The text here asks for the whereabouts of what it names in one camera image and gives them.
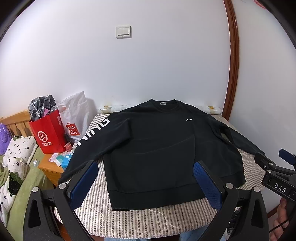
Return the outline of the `person's right hand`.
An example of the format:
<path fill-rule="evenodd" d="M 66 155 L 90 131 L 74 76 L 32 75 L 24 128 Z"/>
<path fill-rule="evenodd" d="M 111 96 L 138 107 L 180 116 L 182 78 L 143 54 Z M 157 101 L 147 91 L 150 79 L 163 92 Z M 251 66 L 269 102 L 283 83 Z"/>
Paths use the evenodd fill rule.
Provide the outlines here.
<path fill-rule="evenodd" d="M 286 199 L 281 197 L 280 199 L 280 205 L 277 207 L 277 218 L 273 221 L 273 227 L 276 227 L 286 221 L 288 219 L 287 217 L 287 211 L 285 209 L 287 205 Z M 278 228 L 274 229 L 269 236 L 270 241 L 277 241 L 281 235 L 284 233 L 284 229 L 289 225 L 289 221 L 286 223 L 283 223 Z"/>

